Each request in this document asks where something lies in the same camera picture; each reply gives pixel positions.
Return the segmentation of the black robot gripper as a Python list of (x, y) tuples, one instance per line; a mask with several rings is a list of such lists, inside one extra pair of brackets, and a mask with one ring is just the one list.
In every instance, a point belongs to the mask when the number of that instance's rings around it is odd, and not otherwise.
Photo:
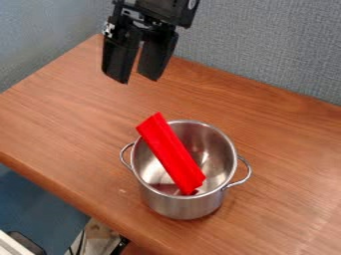
[(104, 24), (101, 70), (121, 84), (129, 80), (140, 42), (141, 52), (137, 73), (156, 81), (168, 65), (177, 41), (175, 30), (144, 30), (134, 26), (118, 27), (124, 14), (138, 14), (137, 21), (146, 18), (173, 26), (188, 28), (199, 0), (112, 0), (113, 13)]

